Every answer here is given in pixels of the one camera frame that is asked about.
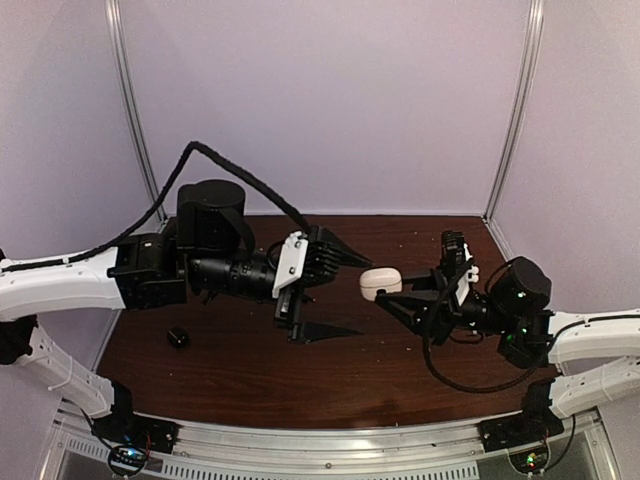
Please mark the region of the white charging case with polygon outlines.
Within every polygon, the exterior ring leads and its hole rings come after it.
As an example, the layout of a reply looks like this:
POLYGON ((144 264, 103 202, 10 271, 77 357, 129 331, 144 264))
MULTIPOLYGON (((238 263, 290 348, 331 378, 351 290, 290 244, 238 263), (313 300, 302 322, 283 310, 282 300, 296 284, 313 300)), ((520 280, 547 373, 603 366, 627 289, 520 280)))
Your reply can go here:
POLYGON ((401 273, 392 267, 372 268, 364 271, 359 278, 361 296, 373 302, 377 294, 397 293, 403 289, 401 273))

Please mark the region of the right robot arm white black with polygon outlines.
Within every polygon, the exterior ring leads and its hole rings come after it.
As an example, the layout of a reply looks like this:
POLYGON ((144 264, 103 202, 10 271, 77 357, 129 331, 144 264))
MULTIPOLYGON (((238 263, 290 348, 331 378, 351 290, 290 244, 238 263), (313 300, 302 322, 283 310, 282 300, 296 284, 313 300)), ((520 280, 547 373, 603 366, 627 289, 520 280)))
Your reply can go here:
POLYGON ((537 370, 553 367, 557 375, 531 385, 513 419, 519 440, 535 440, 551 424, 551 414, 573 414, 632 396, 639 391, 639 312, 552 311, 551 281, 525 257, 498 269, 484 291, 475 287, 479 269, 468 253, 444 256, 424 273, 405 277, 383 267, 363 273, 361 295, 420 337, 431 375, 459 392, 485 395, 513 388, 537 370), (520 376, 488 386, 457 382, 438 370, 435 347, 456 330, 480 338, 496 336, 498 352, 520 376))

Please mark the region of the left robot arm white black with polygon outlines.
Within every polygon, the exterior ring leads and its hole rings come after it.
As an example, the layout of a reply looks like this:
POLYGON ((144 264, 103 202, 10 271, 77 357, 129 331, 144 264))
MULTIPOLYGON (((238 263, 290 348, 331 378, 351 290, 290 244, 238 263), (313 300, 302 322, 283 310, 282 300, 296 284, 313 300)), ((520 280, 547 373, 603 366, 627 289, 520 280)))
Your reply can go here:
POLYGON ((130 391, 76 362, 39 325, 41 313, 98 308, 145 310, 219 294, 274 303, 275 320, 304 342, 305 292, 332 282, 341 267, 370 261, 329 229, 311 225, 270 250, 256 248, 244 218, 244 189, 227 180, 182 186, 177 214, 158 233, 133 233, 99 253, 1 262, 1 362, 30 369, 48 389, 79 406, 123 444, 144 433, 130 391))

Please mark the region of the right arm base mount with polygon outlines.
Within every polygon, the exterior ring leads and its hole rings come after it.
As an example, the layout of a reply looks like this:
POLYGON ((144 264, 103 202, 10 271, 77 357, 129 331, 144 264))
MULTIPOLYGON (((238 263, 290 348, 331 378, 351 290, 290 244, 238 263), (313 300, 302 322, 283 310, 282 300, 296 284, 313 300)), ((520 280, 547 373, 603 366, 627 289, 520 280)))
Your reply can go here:
POLYGON ((486 453, 541 442, 564 432, 563 421, 551 411, 554 379, 533 382, 521 402, 521 411, 479 423, 486 453))

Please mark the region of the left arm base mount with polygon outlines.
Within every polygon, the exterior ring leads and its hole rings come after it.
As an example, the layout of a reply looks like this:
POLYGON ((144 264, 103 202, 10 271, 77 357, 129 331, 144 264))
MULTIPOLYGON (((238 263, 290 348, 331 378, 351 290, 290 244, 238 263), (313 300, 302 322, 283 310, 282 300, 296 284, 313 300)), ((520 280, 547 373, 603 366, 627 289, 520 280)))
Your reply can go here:
POLYGON ((149 447, 153 452, 171 454, 177 439, 178 425, 133 411, 131 391, 113 382, 114 400, 108 414, 92 418, 92 432, 99 438, 138 448, 149 447))

